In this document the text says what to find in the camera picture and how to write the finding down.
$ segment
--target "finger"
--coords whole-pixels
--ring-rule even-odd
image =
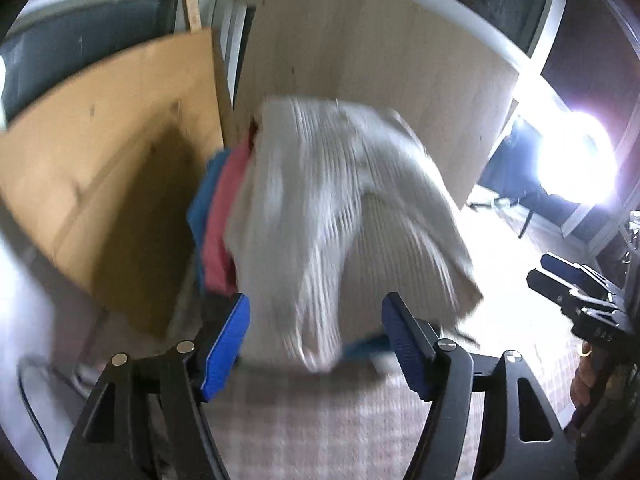
[[[591,401],[590,389],[580,377],[574,379],[574,394],[578,405],[586,406]]]
[[[593,385],[596,383],[596,373],[593,371],[590,358],[583,357],[580,359],[578,376],[586,386],[593,388]]]

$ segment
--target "blue gripper pad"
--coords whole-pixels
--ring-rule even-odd
[[[226,378],[234,365],[244,334],[249,327],[251,318],[249,298],[244,294],[238,296],[235,307],[226,319],[205,361],[204,379],[200,387],[205,402],[209,402],[225,387]]]
[[[434,388],[428,367],[435,359],[435,351],[397,292],[390,292],[382,300],[382,325],[407,385],[423,401],[432,400]]]

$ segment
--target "chair leg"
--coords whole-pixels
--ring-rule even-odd
[[[533,218],[533,208],[529,209],[529,213],[527,214],[527,219],[524,221],[524,225],[522,226],[522,229],[520,231],[520,234],[518,235],[518,238],[522,238],[522,236],[524,235],[524,231],[526,231],[527,227],[529,227],[529,223],[531,222],[532,218]]]

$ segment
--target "black cable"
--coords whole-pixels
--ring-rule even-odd
[[[20,359],[20,362],[18,362],[18,368],[17,368],[18,389],[20,390],[20,397],[22,398],[22,403],[24,404],[24,407],[27,410],[27,413],[29,414],[29,418],[31,419],[31,422],[36,428],[36,431],[38,432],[38,435],[40,436],[40,439],[42,440],[44,447],[47,449],[47,452],[49,453],[49,456],[53,460],[53,463],[56,465],[56,469],[57,469],[60,467],[60,464],[58,463],[58,460],[56,460],[55,455],[53,455],[53,450],[51,449],[49,439],[47,438],[47,435],[44,433],[44,430],[42,429],[42,426],[38,421],[38,417],[34,413],[33,408],[29,403],[29,399],[27,398],[27,394],[24,391],[22,376],[25,370],[27,370],[28,368],[37,368],[38,370],[46,371],[47,374],[57,378],[60,382],[62,382],[63,384],[66,384],[66,386],[68,386],[69,389],[73,390],[76,394],[78,394],[78,396],[82,399],[82,402],[86,402],[86,399],[84,398],[84,395],[82,394],[82,392],[80,392],[80,390],[76,388],[75,384],[73,384],[72,381],[65,374],[63,374],[55,366],[47,363],[45,360],[27,356],[27,357],[23,357],[22,359]]]

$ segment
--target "wooden plank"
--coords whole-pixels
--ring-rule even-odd
[[[497,139],[516,70],[411,0],[262,0],[236,97],[240,130],[272,94],[397,110],[458,206]]]
[[[182,12],[184,13],[184,25],[188,31],[202,30],[198,0],[182,0]]]
[[[0,192],[68,277],[162,333],[188,201],[222,146],[210,30],[130,48],[56,86],[0,137]]]

